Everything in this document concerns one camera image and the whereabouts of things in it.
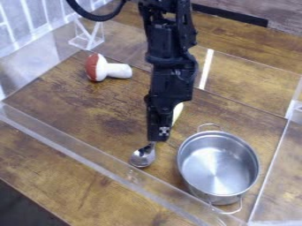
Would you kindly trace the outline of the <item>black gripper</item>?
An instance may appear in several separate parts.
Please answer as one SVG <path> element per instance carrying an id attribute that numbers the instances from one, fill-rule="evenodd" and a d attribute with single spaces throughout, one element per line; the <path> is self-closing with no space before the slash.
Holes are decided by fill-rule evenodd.
<path id="1" fill-rule="evenodd" d="M 153 61 L 149 91 L 145 96 L 147 139 L 167 141 L 172 127 L 173 108 L 192 98 L 197 71 L 195 60 Z"/>

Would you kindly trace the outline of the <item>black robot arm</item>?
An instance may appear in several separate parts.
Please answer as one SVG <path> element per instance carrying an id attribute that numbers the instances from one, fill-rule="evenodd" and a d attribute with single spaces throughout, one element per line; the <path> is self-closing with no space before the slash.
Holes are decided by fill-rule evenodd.
<path id="1" fill-rule="evenodd" d="M 192 99 L 197 62 L 188 53 L 196 45 L 189 0 L 140 0 L 144 21 L 145 61 L 152 65 L 145 95 L 147 139 L 165 141 L 175 106 Z"/>

